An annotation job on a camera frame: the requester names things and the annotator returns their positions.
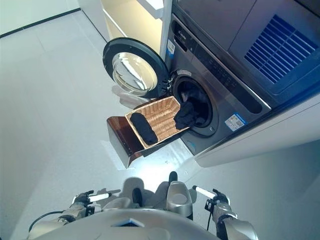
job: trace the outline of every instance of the tile floor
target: tile floor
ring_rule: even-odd
[[[123,169],[106,119],[130,109],[112,92],[105,44],[81,11],[0,39],[2,240],[25,239],[37,216],[68,207],[78,193],[123,185],[155,191],[172,170],[189,188],[229,195],[261,240],[320,235],[320,141],[204,169],[178,140]],[[205,200],[194,204],[203,227]]]

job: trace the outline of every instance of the black cloth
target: black cloth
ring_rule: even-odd
[[[181,104],[180,110],[174,116],[175,128],[184,129],[186,127],[192,127],[196,124],[198,113],[194,109],[194,105],[191,101],[185,101]]]
[[[130,117],[130,121],[146,144],[152,145],[158,142],[157,135],[152,130],[145,116],[141,113],[134,112]]]
[[[180,105],[180,110],[174,116],[175,128],[184,129],[201,125],[205,123],[205,119],[200,116],[200,112],[207,109],[207,104],[199,101],[194,97],[189,97],[187,101]]]

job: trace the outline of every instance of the woven basket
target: woven basket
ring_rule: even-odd
[[[125,117],[144,149],[148,149],[172,137],[173,135],[178,134],[185,129],[188,129],[188,127],[183,129],[176,129],[176,122],[174,120],[174,117],[179,110],[180,104],[177,99],[175,99],[174,96],[169,96],[159,101],[155,101],[148,105],[139,107],[126,114]],[[144,115],[158,138],[157,143],[152,145],[148,145],[145,143],[133,123],[130,121],[131,115],[133,113],[140,113]]]

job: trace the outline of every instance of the washing machine door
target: washing machine door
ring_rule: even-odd
[[[143,42],[128,37],[112,39],[104,47],[102,60],[109,76],[126,92],[148,99],[167,93],[167,66]]]

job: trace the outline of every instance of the label sticker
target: label sticker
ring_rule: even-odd
[[[247,124],[247,122],[237,112],[224,121],[224,123],[231,129],[232,132]]]
[[[176,46],[173,44],[173,42],[170,41],[170,39],[168,39],[168,43],[166,45],[166,52],[168,53],[170,58],[174,57],[175,48]]]

